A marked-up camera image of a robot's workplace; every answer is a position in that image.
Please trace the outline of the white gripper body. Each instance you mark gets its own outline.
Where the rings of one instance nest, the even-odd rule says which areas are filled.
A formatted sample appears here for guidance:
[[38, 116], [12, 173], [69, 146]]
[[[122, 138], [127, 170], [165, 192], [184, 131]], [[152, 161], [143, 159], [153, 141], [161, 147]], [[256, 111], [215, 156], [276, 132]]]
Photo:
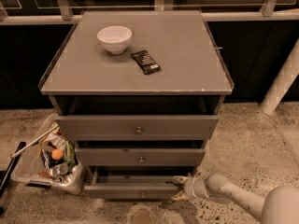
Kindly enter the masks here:
[[189, 199], [205, 198], [205, 181], [201, 178], [188, 177], [184, 182], [183, 192]]

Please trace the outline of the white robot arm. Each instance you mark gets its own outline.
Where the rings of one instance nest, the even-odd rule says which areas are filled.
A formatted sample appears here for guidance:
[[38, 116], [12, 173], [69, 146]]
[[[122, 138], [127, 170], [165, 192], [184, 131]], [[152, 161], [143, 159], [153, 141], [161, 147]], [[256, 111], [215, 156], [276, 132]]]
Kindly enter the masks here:
[[175, 175], [174, 179], [181, 188], [173, 200], [206, 198], [215, 203], [234, 202], [261, 224], [299, 224], [299, 188], [277, 187], [264, 198], [219, 174], [207, 179]]

